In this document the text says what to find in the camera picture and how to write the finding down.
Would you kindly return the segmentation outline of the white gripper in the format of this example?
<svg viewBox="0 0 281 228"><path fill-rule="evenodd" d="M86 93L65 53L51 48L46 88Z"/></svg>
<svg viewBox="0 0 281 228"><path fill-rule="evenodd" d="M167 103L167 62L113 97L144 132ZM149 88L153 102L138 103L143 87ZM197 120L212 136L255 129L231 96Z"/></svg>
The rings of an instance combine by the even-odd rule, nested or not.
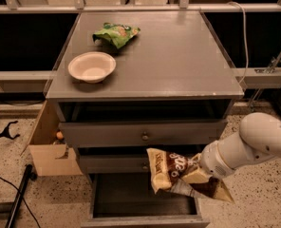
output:
<svg viewBox="0 0 281 228"><path fill-rule="evenodd" d="M211 175L216 179L224 179L234 173L234 170L223 160L219 152L219 141L206 145L203 151L191 158L191 165L201 168L189 169L181 176L186 183L206 183Z"/></svg>

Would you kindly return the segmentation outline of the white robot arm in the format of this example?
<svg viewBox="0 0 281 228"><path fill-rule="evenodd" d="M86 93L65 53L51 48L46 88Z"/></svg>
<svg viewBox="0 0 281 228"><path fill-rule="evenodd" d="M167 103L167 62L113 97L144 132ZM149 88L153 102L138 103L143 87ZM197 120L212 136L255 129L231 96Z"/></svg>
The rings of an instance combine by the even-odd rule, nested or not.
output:
<svg viewBox="0 0 281 228"><path fill-rule="evenodd" d="M206 145L199 154L197 168L181 178L187 183L222 180L245 165L281 159L281 121L265 113L244 117L233 135Z"/></svg>

